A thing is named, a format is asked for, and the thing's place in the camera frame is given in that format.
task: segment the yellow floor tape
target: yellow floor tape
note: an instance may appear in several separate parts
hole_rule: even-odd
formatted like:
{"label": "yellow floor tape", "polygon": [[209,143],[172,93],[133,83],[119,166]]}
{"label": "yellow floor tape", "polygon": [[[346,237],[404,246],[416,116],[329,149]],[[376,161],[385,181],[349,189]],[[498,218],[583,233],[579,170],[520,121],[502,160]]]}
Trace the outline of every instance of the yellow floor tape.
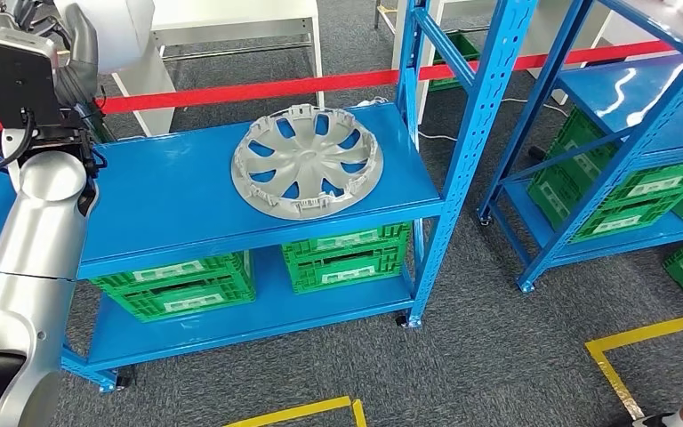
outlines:
{"label": "yellow floor tape", "polygon": [[[340,407],[349,407],[350,405],[352,405],[350,397],[344,396],[342,398],[323,400],[320,402],[311,403],[309,405],[303,405],[301,407],[291,407],[289,409],[284,409],[283,411],[256,416],[248,420],[238,421],[236,423],[229,424],[225,427],[261,427],[263,425],[280,423],[282,421],[292,420],[294,418],[301,418],[303,416],[330,411],[332,409],[339,409]],[[362,414],[362,405],[360,405],[360,414]],[[362,424],[358,422],[358,426],[359,425],[365,426],[365,418],[363,418]]]}
{"label": "yellow floor tape", "polygon": [[365,413],[363,412],[363,402],[361,402],[360,399],[357,399],[352,403],[352,412],[355,414],[355,424],[357,427],[367,427]]}
{"label": "yellow floor tape", "polygon": [[639,327],[637,329],[632,329],[631,331],[610,335],[585,343],[585,348],[588,349],[591,357],[596,361],[596,365],[598,365],[603,375],[611,384],[611,387],[614,388],[614,392],[616,392],[616,395],[619,397],[619,400],[622,401],[624,407],[627,408],[627,412],[630,413],[632,419],[641,418],[643,416],[643,411],[632,397],[630,391],[627,390],[627,386],[624,385],[622,378],[619,377],[619,374],[616,373],[614,367],[612,367],[611,363],[606,359],[604,351],[624,347],[625,345],[634,344],[635,342],[643,342],[659,336],[674,334],[679,331],[683,331],[683,318],[675,318],[673,320],[656,323],[655,325]]}

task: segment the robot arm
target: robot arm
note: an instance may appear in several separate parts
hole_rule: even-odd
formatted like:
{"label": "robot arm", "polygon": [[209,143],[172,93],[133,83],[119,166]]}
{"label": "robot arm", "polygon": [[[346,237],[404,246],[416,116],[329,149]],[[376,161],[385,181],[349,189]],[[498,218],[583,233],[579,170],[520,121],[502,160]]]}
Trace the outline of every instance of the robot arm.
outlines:
{"label": "robot arm", "polygon": [[0,10],[0,168],[8,167],[17,197],[0,235],[0,427],[48,425],[52,417],[87,218],[98,200],[93,178],[102,165],[92,144],[108,141],[93,99],[98,50],[88,19],[76,5],[66,10],[71,59],[61,67],[51,40],[25,32],[22,18],[32,19],[35,4],[10,3]]}

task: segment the red barrier rope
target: red barrier rope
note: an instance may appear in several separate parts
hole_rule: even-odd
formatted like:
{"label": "red barrier rope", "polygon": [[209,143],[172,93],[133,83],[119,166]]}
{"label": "red barrier rope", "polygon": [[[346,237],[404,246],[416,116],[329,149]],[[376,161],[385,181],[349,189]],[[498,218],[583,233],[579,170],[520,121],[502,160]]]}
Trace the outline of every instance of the red barrier rope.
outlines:
{"label": "red barrier rope", "polygon": [[[571,51],[566,64],[593,62],[599,60],[616,60],[629,56],[644,55],[672,51],[673,48],[662,41],[624,44],[591,49]],[[548,58],[547,54],[529,55],[517,58],[514,70],[540,68]],[[472,69],[478,69],[478,61],[470,61]],[[432,80],[453,77],[447,65],[422,67],[420,80]],[[248,101],[261,98],[313,93],[318,91],[340,91],[361,87],[393,85],[397,82],[398,71],[387,69],[381,71],[365,71],[360,73],[341,74],[326,77],[298,78],[278,82],[256,83],[250,85],[232,85],[192,89],[175,93],[153,93],[137,96],[117,96],[106,99],[103,112],[106,114],[128,113],[142,109],[167,109],[171,107],[191,107],[196,105],[220,102]]]}

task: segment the white table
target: white table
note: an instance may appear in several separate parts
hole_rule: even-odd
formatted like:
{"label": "white table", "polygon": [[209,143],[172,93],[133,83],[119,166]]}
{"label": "white table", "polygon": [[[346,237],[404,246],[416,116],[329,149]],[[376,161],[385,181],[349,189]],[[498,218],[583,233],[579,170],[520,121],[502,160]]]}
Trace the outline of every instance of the white table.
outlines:
{"label": "white table", "polygon": [[[316,0],[156,0],[151,42],[134,66],[114,75],[124,96],[174,92],[157,46],[309,35],[313,71],[323,75]],[[318,105],[324,95],[317,94]],[[173,109],[136,111],[146,135],[168,133]]]}

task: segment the blue shelving unit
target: blue shelving unit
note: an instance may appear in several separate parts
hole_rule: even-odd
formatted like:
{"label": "blue shelving unit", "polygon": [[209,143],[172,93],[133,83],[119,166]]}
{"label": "blue shelving unit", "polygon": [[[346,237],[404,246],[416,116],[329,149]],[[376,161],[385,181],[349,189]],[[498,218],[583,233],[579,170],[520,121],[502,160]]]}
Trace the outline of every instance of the blue shelving unit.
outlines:
{"label": "blue shelving unit", "polygon": [[[253,250],[255,302],[141,323],[103,295],[87,357],[66,348],[62,365],[112,391],[126,365],[286,334],[354,318],[403,311],[406,325],[422,314],[478,159],[486,145],[536,0],[497,2],[478,70],[426,13],[410,0],[395,103],[350,109],[381,146],[385,166],[362,201],[329,217],[280,220],[252,209],[234,190],[229,164],[249,124],[224,125],[103,148],[100,203],[93,211],[80,278],[142,270],[214,254]],[[414,146],[414,90],[423,36],[437,47],[469,95],[442,191]],[[0,230],[14,200],[0,174]],[[431,218],[430,238],[422,219]],[[415,277],[405,272],[352,286],[294,294],[279,244],[415,221]]]}
{"label": "blue shelving unit", "polygon": [[[649,33],[670,43],[678,53],[662,58],[562,70],[562,64],[595,0],[573,0],[551,47],[541,75],[503,153],[478,216],[482,223],[499,223],[525,265],[517,279],[524,292],[549,268],[683,240],[683,221],[669,212],[646,228],[630,230],[579,243],[569,239],[582,227],[600,202],[630,173],[661,165],[683,163],[683,35],[645,15],[627,0],[599,0]],[[563,89],[575,106],[607,133],[603,138],[539,165],[512,173],[533,120],[551,91]],[[527,195],[532,173],[608,142],[619,150],[601,171],[566,220],[554,230]],[[506,195],[538,246],[531,257],[499,207]]]}

